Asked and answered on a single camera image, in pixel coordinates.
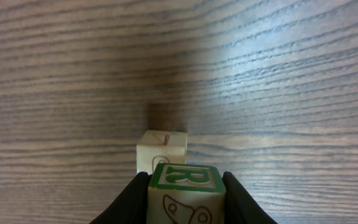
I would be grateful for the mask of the cream block red edge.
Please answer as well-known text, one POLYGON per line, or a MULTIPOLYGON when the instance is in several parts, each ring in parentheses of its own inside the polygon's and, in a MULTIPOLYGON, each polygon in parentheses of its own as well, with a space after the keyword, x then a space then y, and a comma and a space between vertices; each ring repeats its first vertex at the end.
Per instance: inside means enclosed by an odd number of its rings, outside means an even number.
POLYGON ((136 145, 136 170, 153 174, 159 163, 185 164, 188 134, 147 130, 136 145))

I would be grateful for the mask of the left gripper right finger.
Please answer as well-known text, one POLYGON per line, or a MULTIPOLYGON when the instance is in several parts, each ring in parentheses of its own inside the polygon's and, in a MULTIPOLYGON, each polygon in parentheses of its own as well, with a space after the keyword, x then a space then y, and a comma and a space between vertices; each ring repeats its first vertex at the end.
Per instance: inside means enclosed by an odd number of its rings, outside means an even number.
POLYGON ((224 172, 222 180, 226 187, 225 224, 277 224, 231 172, 224 172))

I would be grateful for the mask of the cream block green R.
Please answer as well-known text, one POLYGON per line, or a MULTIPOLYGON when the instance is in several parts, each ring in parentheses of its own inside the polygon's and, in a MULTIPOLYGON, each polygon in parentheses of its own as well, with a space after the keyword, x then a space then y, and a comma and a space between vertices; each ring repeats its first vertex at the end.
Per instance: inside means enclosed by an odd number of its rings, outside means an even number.
POLYGON ((220 224, 226 188, 217 168, 158 164, 147 192, 150 224, 220 224))

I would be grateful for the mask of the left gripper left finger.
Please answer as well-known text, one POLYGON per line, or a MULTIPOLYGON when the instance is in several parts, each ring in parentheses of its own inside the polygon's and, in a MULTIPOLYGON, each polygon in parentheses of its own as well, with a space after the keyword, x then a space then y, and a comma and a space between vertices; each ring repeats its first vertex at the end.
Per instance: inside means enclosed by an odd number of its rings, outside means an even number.
POLYGON ((117 198, 89 224, 146 224, 151 175, 139 172, 117 198))

